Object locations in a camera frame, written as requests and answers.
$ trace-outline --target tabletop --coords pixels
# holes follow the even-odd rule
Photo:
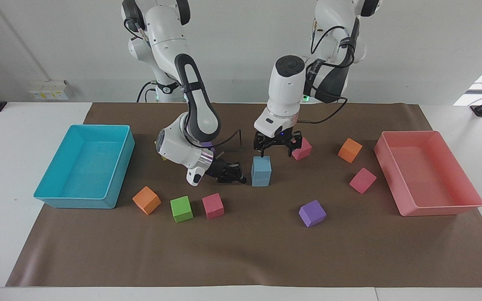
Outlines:
[[[475,300],[482,289],[431,288],[2,288],[42,207],[32,196],[71,124],[81,124],[90,103],[9,103],[0,113],[0,299],[280,299]],[[422,105],[482,197],[482,118],[467,107]]]

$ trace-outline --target plastic container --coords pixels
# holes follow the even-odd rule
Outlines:
[[[459,214],[482,206],[436,131],[382,132],[375,154],[404,217]]]
[[[72,125],[34,197],[55,208],[114,208],[135,141],[128,125]]]

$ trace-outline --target teal bin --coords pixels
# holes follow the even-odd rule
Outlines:
[[[128,125],[72,125],[34,197],[55,208],[114,208],[135,140]]]

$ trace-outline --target brown tablecloth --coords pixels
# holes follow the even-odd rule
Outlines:
[[[318,120],[336,105],[304,105]],[[264,105],[215,105],[218,140],[243,130],[223,158],[240,161],[249,178],[253,122]],[[154,150],[159,130],[183,104],[94,103],[87,124],[128,124],[136,142],[117,207],[55,209],[44,205],[7,286],[473,286],[482,287],[482,217],[401,217],[375,158],[382,131],[430,130],[417,105],[349,104],[321,125],[297,125],[313,145],[301,161],[273,147],[269,187],[198,187],[186,169]],[[336,154],[351,137],[364,148],[349,164]],[[348,183],[362,167],[377,176],[361,195]],[[163,204],[150,216],[132,202],[143,186]],[[226,214],[208,221],[201,199],[219,192]],[[176,224],[169,200],[189,196],[195,218]],[[327,219],[306,228],[298,210],[319,200]]]

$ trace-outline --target red plastic bin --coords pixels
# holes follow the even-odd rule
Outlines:
[[[375,154],[404,217],[452,215],[482,206],[437,131],[382,132]]]

